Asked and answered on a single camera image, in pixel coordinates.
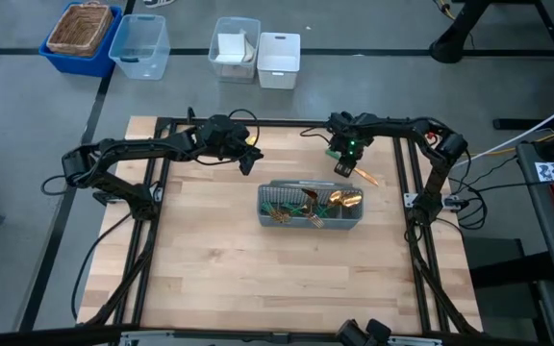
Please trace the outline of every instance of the wire basket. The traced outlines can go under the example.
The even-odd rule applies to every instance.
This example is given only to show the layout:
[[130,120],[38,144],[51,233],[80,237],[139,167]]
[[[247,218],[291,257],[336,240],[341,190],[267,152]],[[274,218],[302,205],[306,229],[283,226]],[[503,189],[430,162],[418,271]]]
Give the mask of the wire basket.
[[92,57],[112,22],[108,5],[97,1],[71,5],[57,22],[46,46],[53,53]]
[[[270,184],[258,186],[258,218],[265,227],[316,228],[316,225],[303,215],[300,207],[308,201],[309,196],[301,188],[307,188],[317,193],[317,205],[312,212],[324,222],[324,229],[349,230],[363,218],[363,201],[354,207],[329,207],[329,197],[335,191],[345,194],[363,191],[351,184],[340,184],[319,181],[289,181],[277,180]],[[269,215],[266,207],[276,210],[288,210],[291,215],[287,222],[278,222]]]

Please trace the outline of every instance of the gray basket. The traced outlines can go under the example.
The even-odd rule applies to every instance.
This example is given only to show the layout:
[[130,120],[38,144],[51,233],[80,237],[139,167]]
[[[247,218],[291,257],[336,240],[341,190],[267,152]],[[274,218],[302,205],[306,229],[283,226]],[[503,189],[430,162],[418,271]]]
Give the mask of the gray basket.
[[[317,202],[322,206],[328,205],[330,195],[341,190],[345,193],[363,193],[359,188],[351,184],[340,184],[332,182],[317,182],[317,181],[294,181],[294,180],[277,180],[270,184],[260,185],[258,187],[258,206],[257,213],[260,224],[265,227],[289,227],[289,228],[312,228],[316,226],[305,216],[292,216],[290,222],[279,223],[273,220],[268,212],[263,210],[262,204],[268,202],[275,209],[281,208],[285,203],[294,206],[301,206],[308,200],[308,196],[301,188],[312,189],[317,192]],[[330,208],[327,211],[326,217],[322,217],[324,221],[324,229],[334,230],[349,230],[363,218],[363,201],[357,206],[347,208],[337,206]]]

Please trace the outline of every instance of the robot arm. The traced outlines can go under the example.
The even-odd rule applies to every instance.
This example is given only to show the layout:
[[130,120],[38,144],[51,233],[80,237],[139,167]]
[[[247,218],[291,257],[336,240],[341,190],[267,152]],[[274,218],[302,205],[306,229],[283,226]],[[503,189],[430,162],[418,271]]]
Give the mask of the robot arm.
[[[429,159],[433,169],[424,190],[415,198],[410,213],[421,225],[429,225],[435,221],[443,208],[441,187],[448,178],[450,169],[467,148],[463,136],[430,118],[390,119],[371,113],[354,117],[345,111],[332,113],[325,126],[333,135],[329,142],[330,150],[341,153],[335,172],[343,177],[349,177],[357,161],[363,157],[365,147],[373,142],[375,136],[413,140],[422,155]],[[427,142],[427,134],[441,137],[435,148]]]
[[238,161],[243,175],[248,175],[256,160],[264,157],[260,149],[248,145],[249,132],[226,115],[213,115],[202,126],[191,127],[166,138],[114,140],[82,145],[62,157],[63,173],[68,185],[95,187],[119,197],[130,206],[136,220],[156,216],[156,205],[149,188],[132,185],[108,172],[119,161],[165,158],[170,161],[196,161],[200,156],[220,161]]

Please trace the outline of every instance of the blue bin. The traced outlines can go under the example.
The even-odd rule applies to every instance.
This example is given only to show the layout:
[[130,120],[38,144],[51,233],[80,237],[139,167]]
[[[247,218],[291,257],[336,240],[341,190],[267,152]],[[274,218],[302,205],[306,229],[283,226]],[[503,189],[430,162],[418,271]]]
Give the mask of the blue bin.
[[[67,10],[71,5],[82,4],[78,2],[72,2],[65,8]],[[123,16],[123,10],[118,6],[111,6],[111,12],[113,13],[113,22],[108,29],[102,43],[95,51],[95,55],[90,58],[74,57],[64,54],[57,54],[51,52],[46,46],[48,37],[44,40],[39,47],[39,54],[46,57],[60,72],[81,74],[94,77],[106,77],[111,71],[113,71],[114,62],[108,57],[108,52],[111,49],[113,43],[114,33],[121,22]]]

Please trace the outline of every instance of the wicker basket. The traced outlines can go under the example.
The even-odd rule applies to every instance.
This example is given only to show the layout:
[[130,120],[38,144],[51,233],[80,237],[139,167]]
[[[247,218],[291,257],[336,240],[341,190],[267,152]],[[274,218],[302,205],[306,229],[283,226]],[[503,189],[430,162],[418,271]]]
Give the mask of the wicker basket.
[[96,1],[71,5],[57,22],[46,45],[53,53],[92,57],[112,22],[108,5]]

